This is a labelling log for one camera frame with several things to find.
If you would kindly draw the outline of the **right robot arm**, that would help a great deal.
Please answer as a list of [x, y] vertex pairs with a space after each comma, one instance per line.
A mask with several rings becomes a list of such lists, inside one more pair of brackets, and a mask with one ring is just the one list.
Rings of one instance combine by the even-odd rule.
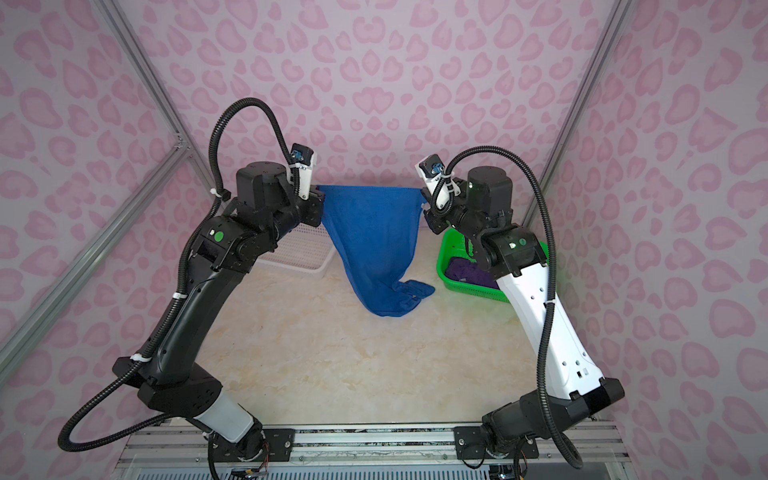
[[537, 355], [537, 382], [546, 388], [544, 396], [532, 391], [482, 419], [486, 451], [501, 458], [518, 455], [524, 442], [551, 438], [547, 416], [564, 432], [623, 399], [625, 391], [587, 353], [560, 299], [548, 296], [550, 256], [531, 230], [513, 222], [512, 180], [499, 167], [481, 166], [439, 190], [443, 169], [438, 157], [415, 167], [424, 198], [448, 211], [439, 217], [426, 208], [425, 219], [434, 233], [451, 228], [468, 241], [480, 270], [512, 305]]

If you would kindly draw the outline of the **blue towel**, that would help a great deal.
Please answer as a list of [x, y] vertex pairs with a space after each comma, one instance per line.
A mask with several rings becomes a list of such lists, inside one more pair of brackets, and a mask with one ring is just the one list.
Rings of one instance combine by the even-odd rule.
[[417, 246], [423, 197], [402, 187], [325, 185], [322, 224], [366, 310], [402, 317], [435, 288], [405, 280]]

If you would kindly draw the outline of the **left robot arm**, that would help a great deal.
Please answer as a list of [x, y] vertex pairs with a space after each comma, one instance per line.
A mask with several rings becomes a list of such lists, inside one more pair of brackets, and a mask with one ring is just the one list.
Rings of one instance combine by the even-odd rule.
[[324, 195], [313, 166], [254, 162], [236, 174], [237, 195], [192, 238], [178, 316], [152, 358], [129, 380], [151, 410], [181, 417], [214, 436], [241, 460], [262, 456], [261, 423], [197, 364], [203, 341], [228, 297], [256, 260], [300, 224], [321, 223]]

